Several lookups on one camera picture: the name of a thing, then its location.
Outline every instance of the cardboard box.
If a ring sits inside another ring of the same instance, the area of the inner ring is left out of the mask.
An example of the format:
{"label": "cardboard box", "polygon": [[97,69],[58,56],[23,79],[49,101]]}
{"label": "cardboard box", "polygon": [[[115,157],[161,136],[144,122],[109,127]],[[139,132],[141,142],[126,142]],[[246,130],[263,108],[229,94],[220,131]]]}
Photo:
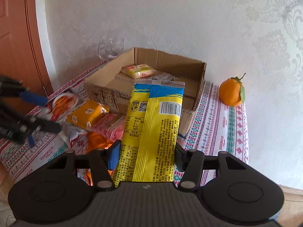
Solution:
{"label": "cardboard box", "polygon": [[180,134],[189,130],[199,105],[206,63],[162,51],[133,48],[86,79],[84,85],[90,99],[105,104],[111,112],[126,114],[134,79],[120,73],[122,67],[147,64],[159,71],[177,76],[185,82],[180,118]]}

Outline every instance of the clear glass cup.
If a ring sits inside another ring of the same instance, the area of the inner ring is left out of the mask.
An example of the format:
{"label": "clear glass cup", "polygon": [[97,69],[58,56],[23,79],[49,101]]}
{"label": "clear glass cup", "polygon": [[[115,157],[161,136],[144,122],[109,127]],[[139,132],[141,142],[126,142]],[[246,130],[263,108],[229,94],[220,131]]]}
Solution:
{"label": "clear glass cup", "polygon": [[111,60],[122,54],[123,49],[123,38],[103,38],[98,46],[98,55],[102,60]]}

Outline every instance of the wooden floor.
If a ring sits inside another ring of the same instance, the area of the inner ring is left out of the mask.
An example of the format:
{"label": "wooden floor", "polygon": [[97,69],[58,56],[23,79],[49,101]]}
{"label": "wooden floor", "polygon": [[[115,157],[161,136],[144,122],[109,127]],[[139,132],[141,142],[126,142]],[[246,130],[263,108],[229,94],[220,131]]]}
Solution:
{"label": "wooden floor", "polygon": [[[0,200],[7,202],[10,188],[14,185],[7,175],[0,185]],[[285,202],[278,217],[278,223],[283,227],[297,227],[303,223],[303,190],[281,186]]]}

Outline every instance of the table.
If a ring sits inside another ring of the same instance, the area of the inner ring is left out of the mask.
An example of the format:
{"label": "table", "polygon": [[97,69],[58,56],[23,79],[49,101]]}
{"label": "table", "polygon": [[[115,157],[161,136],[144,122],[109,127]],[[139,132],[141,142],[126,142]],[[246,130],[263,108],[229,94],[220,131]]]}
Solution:
{"label": "table", "polygon": [[[82,98],[87,98],[84,80],[92,75],[105,62],[99,63],[85,71],[72,81],[65,84],[53,93],[54,98],[67,88],[72,88]],[[237,107],[228,107],[219,100],[219,86],[211,82],[204,82],[203,93],[196,115],[190,130],[186,135],[184,148],[197,149],[205,155],[217,155],[218,151],[225,150],[248,163],[248,131],[245,104]],[[34,108],[29,114],[38,115],[41,107]],[[87,147],[87,138],[83,136],[72,147],[76,155],[84,154]],[[27,144],[0,141],[0,161],[7,169],[14,182],[17,182],[52,160],[59,154],[69,150],[68,145],[57,134],[47,133],[32,149]],[[78,171],[78,176],[84,178],[84,170]],[[201,185],[216,176],[215,171],[204,171]],[[182,173],[175,168],[174,182],[178,184]]]}

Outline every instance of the white wallpaper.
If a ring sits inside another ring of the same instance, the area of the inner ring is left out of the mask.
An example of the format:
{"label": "white wallpaper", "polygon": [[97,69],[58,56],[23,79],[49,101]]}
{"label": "white wallpaper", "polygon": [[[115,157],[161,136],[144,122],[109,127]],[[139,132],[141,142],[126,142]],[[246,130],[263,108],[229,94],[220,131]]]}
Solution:
{"label": "white wallpaper", "polygon": [[207,62],[206,79],[242,76],[249,163],[303,189],[303,0],[45,0],[61,84],[99,61],[102,36]]}

